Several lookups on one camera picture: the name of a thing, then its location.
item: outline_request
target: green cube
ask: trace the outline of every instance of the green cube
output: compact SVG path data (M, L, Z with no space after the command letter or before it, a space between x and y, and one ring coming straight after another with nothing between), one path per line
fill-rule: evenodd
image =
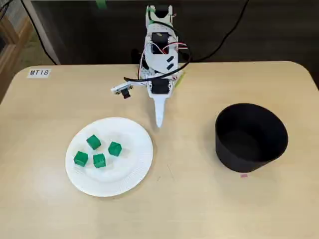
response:
M118 157L122 151L122 146L119 143L112 142L109 146L110 155Z
M100 140L95 135L92 135L86 141L88 142L88 144L91 146L93 150L101 146Z
M106 166L104 154L96 154L93 156L93 163L96 168L101 168Z
M80 151L77 152L76 156L74 157L74 163L84 167L86 162L88 161L89 157L86 153L82 153Z

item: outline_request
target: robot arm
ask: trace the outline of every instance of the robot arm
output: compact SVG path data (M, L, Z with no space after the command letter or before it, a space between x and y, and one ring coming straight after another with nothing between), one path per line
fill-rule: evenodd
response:
M164 119L165 101L170 98L175 84L182 75L182 71L160 78L147 81L148 78L160 77L179 68L178 65L178 37L175 32L161 22L172 26L172 6L148 6L146 9L146 28L144 50L141 55L138 79L140 82L127 81L111 89L115 94L121 94L124 99L130 96L129 90L133 85L147 88L149 97L155 104L156 123L161 127Z

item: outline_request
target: label sticker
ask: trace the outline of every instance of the label sticker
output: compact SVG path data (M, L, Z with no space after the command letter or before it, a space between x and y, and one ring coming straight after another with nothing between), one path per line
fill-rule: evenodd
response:
M28 78L48 78L51 69L30 69Z

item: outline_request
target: white paper plate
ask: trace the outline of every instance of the white paper plate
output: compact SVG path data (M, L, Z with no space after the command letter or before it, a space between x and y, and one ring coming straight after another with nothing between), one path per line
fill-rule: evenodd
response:
M86 139L96 135L101 146L93 150ZM110 143L120 143L119 157L108 152ZM73 159L78 151L89 155L85 167ZM95 168L93 155L103 153L106 167ZM125 118L105 118L85 126L72 139L65 156L65 168L69 179L80 191L97 197L110 197L127 192L146 176L153 159L152 140L138 123Z

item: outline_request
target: black bowl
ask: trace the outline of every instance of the black bowl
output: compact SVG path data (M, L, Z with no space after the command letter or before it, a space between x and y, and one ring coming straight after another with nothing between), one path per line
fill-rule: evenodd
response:
M229 169L247 173L279 158L288 145L284 124L254 104L235 104L217 117L216 153Z

